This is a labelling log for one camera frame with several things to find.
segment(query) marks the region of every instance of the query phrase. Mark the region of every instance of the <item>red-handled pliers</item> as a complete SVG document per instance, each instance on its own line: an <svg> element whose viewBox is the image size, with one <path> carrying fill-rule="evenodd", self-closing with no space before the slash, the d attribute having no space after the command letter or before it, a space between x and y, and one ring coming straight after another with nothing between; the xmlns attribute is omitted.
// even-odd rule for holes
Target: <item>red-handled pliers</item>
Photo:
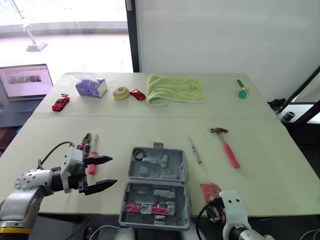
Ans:
<svg viewBox="0 0 320 240"><path fill-rule="evenodd" d="M78 146L76 146L76 149L82 150L84 158L87 158L88 155L89 155L89 150L90 150L89 143L90 143L90 141L91 141L91 134L87 133L84 136L84 138L82 140L82 143L79 144Z"/></svg>

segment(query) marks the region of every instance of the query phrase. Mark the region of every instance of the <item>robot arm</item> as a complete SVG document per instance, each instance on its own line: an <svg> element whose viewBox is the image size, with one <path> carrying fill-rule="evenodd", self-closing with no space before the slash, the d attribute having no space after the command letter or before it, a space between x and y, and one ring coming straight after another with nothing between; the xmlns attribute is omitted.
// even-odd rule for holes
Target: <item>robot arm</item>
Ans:
<svg viewBox="0 0 320 240"><path fill-rule="evenodd" d="M83 151L69 147L61 167L34 169L17 178L13 192L0 204L0 240L28 239L44 197L71 189L85 195L101 192L117 182L103 180L88 186L85 169L112 160L108 156L83 158Z"/></svg>
<svg viewBox="0 0 320 240"><path fill-rule="evenodd" d="M275 240L272 236L262 236L251 228L245 205L237 190L222 191L219 196L209 202L197 217L196 231L200 240L203 239L199 232L199 221L205 210L211 222L225 223L222 231L224 240Z"/></svg>

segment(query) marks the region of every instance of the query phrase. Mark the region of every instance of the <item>red toy car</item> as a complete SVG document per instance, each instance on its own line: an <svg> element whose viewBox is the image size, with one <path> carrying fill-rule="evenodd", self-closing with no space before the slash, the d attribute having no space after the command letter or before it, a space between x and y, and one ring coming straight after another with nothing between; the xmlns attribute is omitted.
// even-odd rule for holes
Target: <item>red toy car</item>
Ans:
<svg viewBox="0 0 320 240"><path fill-rule="evenodd" d="M59 97L55 104L52 106L52 111L60 112L62 109L64 109L64 106L67 105L69 101L69 95L61 93L61 97Z"/></svg>
<svg viewBox="0 0 320 240"><path fill-rule="evenodd" d="M131 89L130 94L140 101L146 98L146 95L144 95L142 92L140 92L136 88Z"/></svg>

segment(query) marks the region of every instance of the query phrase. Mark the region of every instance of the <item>hammer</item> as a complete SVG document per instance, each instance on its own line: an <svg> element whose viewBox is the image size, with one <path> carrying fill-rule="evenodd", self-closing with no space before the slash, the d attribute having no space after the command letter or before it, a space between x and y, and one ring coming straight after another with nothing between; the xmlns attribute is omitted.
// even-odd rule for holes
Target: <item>hammer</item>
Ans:
<svg viewBox="0 0 320 240"><path fill-rule="evenodd" d="M224 150L225 150L226 154L228 155L232 166L235 169L239 169L240 168L240 164L238 163L234 153L232 152L230 146L228 145L228 143L226 143L226 141L224 139L224 136L222 135L222 133L226 133L227 134L228 132L229 132L228 130L226 130L224 128L220 128L220 127L210 128L210 133L217 133L218 136L220 137L221 141L223 142Z"/></svg>

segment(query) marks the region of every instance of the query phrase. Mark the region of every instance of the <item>green towel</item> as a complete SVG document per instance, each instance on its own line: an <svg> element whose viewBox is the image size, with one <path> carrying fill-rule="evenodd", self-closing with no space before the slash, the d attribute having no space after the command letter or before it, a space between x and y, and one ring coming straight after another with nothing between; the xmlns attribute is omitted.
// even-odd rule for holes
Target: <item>green towel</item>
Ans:
<svg viewBox="0 0 320 240"><path fill-rule="evenodd" d="M146 84L146 102L152 106L164 106L169 100L202 103L206 100L204 86L196 78L150 75Z"/></svg>

